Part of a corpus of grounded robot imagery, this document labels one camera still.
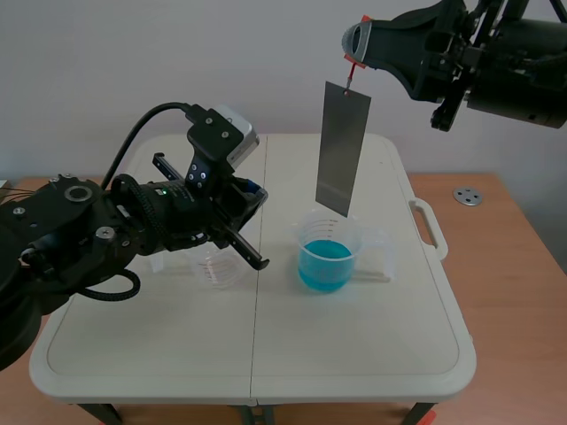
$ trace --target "metal plate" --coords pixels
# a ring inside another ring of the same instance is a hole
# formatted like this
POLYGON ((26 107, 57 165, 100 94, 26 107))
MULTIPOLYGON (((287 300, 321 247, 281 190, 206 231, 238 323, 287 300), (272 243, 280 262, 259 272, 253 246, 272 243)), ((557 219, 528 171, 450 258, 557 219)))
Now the metal plate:
POLYGON ((353 196, 370 100, 328 81, 325 85, 315 201, 345 217, 353 196))
POLYGON ((482 202, 482 195, 474 188, 457 188, 453 197, 463 205, 476 206, 482 202))

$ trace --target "cable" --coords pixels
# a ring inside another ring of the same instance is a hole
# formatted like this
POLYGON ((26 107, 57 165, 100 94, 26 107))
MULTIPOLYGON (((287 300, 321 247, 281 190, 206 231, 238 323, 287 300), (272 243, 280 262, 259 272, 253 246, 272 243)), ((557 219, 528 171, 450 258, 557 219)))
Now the cable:
POLYGON ((0 188, 0 190, 6 190, 10 192, 25 192, 25 193, 34 193, 33 190, 28 189, 16 189, 16 188, 0 188))
POLYGON ((549 2, 557 14, 557 18, 559 18, 563 24, 567 23, 567 11, 565 10, 563 3, 561 3, 561 0, 549 0, 549 2))
POLYGON ((31 193, 12 193, 10 195, 6 195, 4 197, 0 197, 0 202, 3 202, 4 200, 8 199, 8 201, 15 201, 16 199, 21 199, 21 198, 25 198, 25 197, 29 197, 31 195, 31 193))
POLYGON ((108 172, 106 172, 106 175, 105 175, 105 178, 103 179, 103 182, 100 184, 100 187, 103 190, 106 189, 106 186, 108 186, 108 183, 110 183, 110 180, 113 178, 114 173, 116 173, 116 170, 118 169, 118 166, 120 165, 120 162, 124 158, 124 155, 126 155, 126 151, 130 147, 130 145, 132 144, 132 142, 134 141, 135 137, 140 132, 142 127, 145 126, 148 123, 149 120, 151 120, 153 117, 155 117, 159 113, 164 112, 164 111, 168 111, 170 109, 180 109, 180 110, 184 111, 186 116, 188 116, 187 117, 188 119, 190 118, 189 115, 192 113, 190 105, 182 104, 182 103, 179 103, 179 102, 170 102, 170 103, 167 103, 167 104, 159 104, 158 106, 151 108, 136 123, 136 125, 130 130, 128 137, 126 137, 126 140, 124 141, 124 143, 120 147, 120 150, 116 154, 116 157, 114 158, 113 163, 110 165, 108 172))
POLYGON ((77 293, 97 301, 124 301, 125 299, 132 298, 140 291, 142 285, 140 284, 140 278, 136 273, 124 269, 120 270, 117 275, 124 276, 129 279, 132 282, 132 288, 118 293, 98 292, 97 290, 88 290, 85 288, 78 290, 77 293))

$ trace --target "measuring cup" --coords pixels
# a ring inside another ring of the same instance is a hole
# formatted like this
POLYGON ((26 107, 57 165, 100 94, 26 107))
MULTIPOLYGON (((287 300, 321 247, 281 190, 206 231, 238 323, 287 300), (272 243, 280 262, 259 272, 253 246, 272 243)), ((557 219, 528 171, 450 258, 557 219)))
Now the measuring cup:
POLYGON ((383 254, 382 272, 393 278, 394 257, 390 237, 382 230, 365 228, 356 219, 313 210, 297 228, 299 277, 311 289, 342 288, 353 275, 359 255, 369 247, 383 254))
POLYGON ((232 248, 217 249, 212 243, 205 243, 190 250, 159 252, 149 257, 153 273, 160 273, 170 267, 190 266, 190 280, 197 279, 206 288, 223 290, 231 287, 245 275, 247 265, 232 248))

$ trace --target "cup handle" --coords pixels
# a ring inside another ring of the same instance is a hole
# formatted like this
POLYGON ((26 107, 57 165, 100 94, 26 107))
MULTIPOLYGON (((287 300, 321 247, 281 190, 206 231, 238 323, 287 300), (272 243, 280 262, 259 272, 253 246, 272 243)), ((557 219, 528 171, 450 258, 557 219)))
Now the cup handle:
POLYGON ((377 228, 363 228, 362 231, 364 248, 379 248, 384 252, 384 276, 391 282, 395 275, 395 252, 390 235, 377 228))

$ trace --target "screw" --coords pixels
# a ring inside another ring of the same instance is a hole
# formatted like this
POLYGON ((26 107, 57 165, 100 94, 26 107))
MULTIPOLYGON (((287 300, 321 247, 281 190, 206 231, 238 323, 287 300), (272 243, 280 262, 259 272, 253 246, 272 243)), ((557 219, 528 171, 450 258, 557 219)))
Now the screw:
POLYGON ((114 239, 114 229, 113 228, 109 228, 107 226, 103 226, 101 228, 98 228, 97 231, 95 232, 95 236, 98 239, 102 239, 103 241, 107 241, 110 242, 114 239))

